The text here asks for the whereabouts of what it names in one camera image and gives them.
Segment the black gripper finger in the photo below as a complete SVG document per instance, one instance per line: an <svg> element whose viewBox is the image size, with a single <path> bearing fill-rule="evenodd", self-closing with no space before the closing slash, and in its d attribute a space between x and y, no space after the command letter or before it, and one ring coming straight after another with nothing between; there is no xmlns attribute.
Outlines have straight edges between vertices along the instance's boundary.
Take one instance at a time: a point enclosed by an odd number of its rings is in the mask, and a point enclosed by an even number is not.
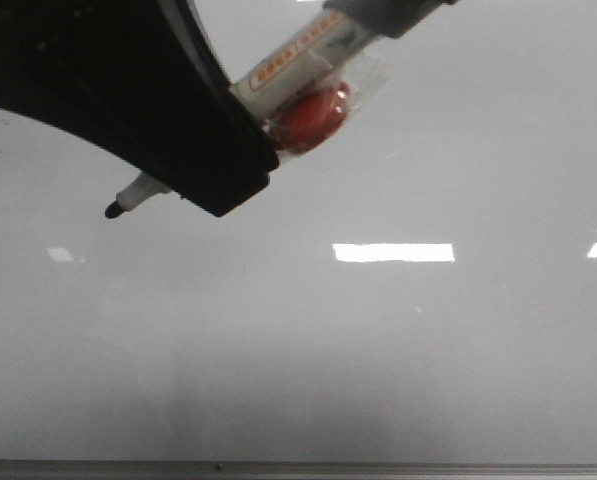
<svg viewBox="0 0 597 480"><path fill-rule="evenodd" d="M191 1L0 1L0 109L79 137L217 217L279 166Z"/></svg>

